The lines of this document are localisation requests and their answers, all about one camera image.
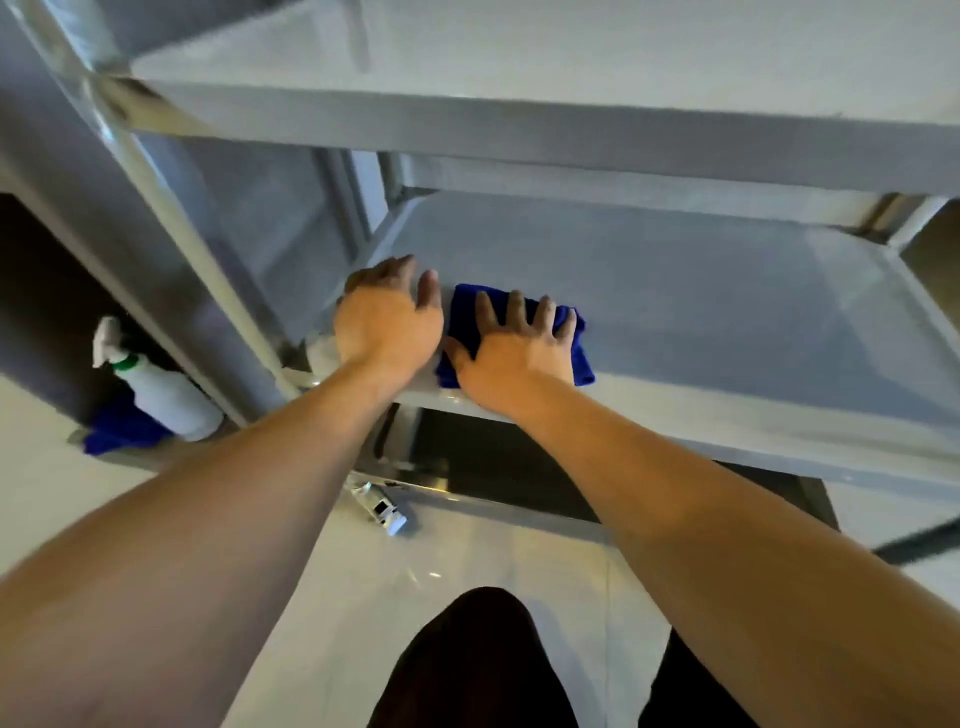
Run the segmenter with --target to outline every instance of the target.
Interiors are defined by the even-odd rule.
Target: knee
[[[456,598],[451,608],[467,609],[484,615],[523,616],[530,613],[523,602],[500,587],[477,587]]]

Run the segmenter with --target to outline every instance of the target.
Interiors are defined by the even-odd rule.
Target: forearm
[[[947,605],[785,501],[562,382],[538,379],[512,414],[761,725],[955,722],[960,624]]]
[[[217,725],[402,382],[348,366],[0,585],[0,722]]]

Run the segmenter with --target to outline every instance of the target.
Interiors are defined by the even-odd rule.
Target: hand
[[[392,257],[347,279],[333,322],[342,364],[372,364],[404,387],[433,356],[444,334],[440,281],[426,271],[414,303],[416,265],[412,255]]]
[[[553,377],[573,384],[570,349],[577,327],[577,313],[569,309],[566,320],[553,335],[557,306],[549,296],[540,299],[534,323],[527,323],[523,294],[514,291],[507,303],[507,325],[497,323],[490,297],[476,298],[480,350],[476,360],[456,339],[446,338],[444,351],[457,372],[460,386],[468,396],[492,412],[512,417],[511,412],[539,377]]]

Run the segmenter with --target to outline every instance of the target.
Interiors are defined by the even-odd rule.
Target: small white object
[[[93,366],[109,362],[133,389],[133,403],[187,442],[203,440],[220,427],[223,411],[180,372],[161,369],[140,353],[120,346],[120,322],[107,316],[93,337]]]
[[[387,529],[389,535],[395,536],[407,523],[407,517],[396,509],[394,502],[372,483],[353,485],[350,486],[349,490],[364,510]]]

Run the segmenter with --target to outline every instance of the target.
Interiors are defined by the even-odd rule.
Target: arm
[[[500,327],[478,297],[466,392],[516,421],[573,478],[636,576],[764,726],[956,725],[960,619],[871,553],[755,484],[576,391],[572,327],[522,297]]]
[[[377,417],[443,332],[436,274],[354,274],[344,366],[108,503],[0,582],[0,724],[219,725]]]

